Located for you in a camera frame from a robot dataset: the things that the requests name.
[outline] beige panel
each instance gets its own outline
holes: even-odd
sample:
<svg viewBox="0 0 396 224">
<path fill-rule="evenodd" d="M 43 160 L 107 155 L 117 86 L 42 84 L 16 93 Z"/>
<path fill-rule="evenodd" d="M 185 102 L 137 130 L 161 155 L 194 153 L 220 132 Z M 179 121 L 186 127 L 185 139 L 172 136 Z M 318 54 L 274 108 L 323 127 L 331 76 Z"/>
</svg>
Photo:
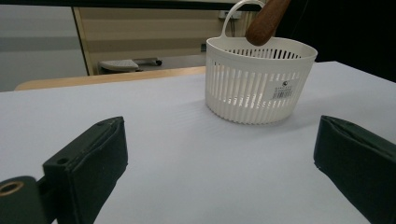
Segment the beige panel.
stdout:
<svg viewBox="0 0 396 224">
<path fill-rule="evenodd" d="M 216 10 L 75 8 L 90 75 L 97 63 L 200 54 L 201 44 L 219 36 L 224 20 Z M 251 13 L 235 21 L 235 35 L 243 36 Z M 231 36 L 231 25 L 227 34 Z"/>
</svg>

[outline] wooden table edge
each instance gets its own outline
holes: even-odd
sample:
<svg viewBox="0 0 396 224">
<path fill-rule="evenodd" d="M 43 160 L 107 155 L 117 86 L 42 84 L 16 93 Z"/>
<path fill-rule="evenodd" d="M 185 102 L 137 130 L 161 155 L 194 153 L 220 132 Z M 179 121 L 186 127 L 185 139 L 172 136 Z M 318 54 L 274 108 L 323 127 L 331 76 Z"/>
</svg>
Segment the wooden table edge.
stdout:
<svg viewBox="0 0 396 224">
<path fill-rule="evenodd" d="M 146 72 L 122 73 L 89 77 L 64 77 L 42 80 L 32 80 L 18 85 L 14 91 L 39 90 L 58 87 L 83 86 L 108 82 L 122 82 L 159 77 L 178 77 L 185 75 L 204 74 L 205 66 L 155 70 Z"/>
</svg>

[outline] table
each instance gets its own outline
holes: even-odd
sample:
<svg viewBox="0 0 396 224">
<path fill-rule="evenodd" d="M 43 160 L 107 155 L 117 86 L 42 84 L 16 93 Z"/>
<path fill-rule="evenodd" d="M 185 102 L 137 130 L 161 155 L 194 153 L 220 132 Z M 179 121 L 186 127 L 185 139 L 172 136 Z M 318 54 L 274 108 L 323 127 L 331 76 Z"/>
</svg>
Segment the table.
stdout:
<svg viewBox="0 0 396 224">
<path fill-rule="evenodd" d="M 315 63 L 291 116 L 220 119 L 205 76 L 0 93 L 0 179 L 41 164 L 95 122 L 124 116 L 129 165 L 95 223 L 368 223 L 314 165 L 321 115 L 396 142 L 396 85 Z"/>
</svg>

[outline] power outlet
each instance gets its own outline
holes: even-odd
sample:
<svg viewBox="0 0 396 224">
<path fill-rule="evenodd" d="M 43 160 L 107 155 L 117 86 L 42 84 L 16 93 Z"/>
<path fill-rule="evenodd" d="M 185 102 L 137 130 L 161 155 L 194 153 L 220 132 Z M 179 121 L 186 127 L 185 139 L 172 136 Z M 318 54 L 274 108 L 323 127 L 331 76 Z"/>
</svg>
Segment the power outlet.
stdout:
<svg viewBox="0 0 396 224">
<path fill-rule="evenodd" d="M 222 10 L 219 12 L 219 19 L 225 19 L 230 11 Z M 235 11 L 232 16 L 232 19 L 241 19 L 242 11 Z"/>
</svg>

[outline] basket rim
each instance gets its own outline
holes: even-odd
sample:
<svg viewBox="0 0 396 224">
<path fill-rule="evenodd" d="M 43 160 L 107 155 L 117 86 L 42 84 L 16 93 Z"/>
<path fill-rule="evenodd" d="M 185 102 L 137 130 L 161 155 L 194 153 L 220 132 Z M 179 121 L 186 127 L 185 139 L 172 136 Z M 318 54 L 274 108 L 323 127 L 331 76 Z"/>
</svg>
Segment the basket rim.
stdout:
<svg viewBox="0 0 396 224">
<path fill-rule="evenodd" d="M 302 60 L 315 59 L 318 56 L 318 51 L 315 48 L 313 48 L 313 47 L 311 47 L 311 46 L 309 46 L 309 45 L 307 45 L 307 44 L 305 44 L 303 42 L 300 42 L 300 41 L 297 41 L 297 40 L 293 40 L 293 39 L 283 38 L 283 37 L 271 37 L 271 39 L 273 39 L 273 40 L 286 40 L 286 41 L 289 41 L 289 42 L 293 42 L 294 44 L 300 44 L 300 45 L 312 50 L 313 54 L 310 55 L 310 56 L 301 57 L 301 58 L 295 58 L 295 59 L 257 58 L 257 57 L 251 57 L 251 56 L 246 56 L 246 55 L 232 53 L 232 52 L 226 51 L 224 49 L 221 49 L 219 47 L 216 47 L 215 45 L 210 43 L 211 40 L 220 40 L 220 39 L 246 40 L 244 37 L 228 37 L 228 36 L 212 37 L 212 38 L 208 38 L 206 40 L 206 44 L 210 48 L 213 48 L 214 50 L 216 50 L 217 52 L 223 52 L 223 53 L 231 54 L 233 56 L 241 57 L 241 58 L 245 58 L 245 59 L 265 60 L 265 61 L 272 61 L 272 62 L 285 62 L 285 61 L 296 62 L 296 61 L 302 61 Z"/>
</svg>

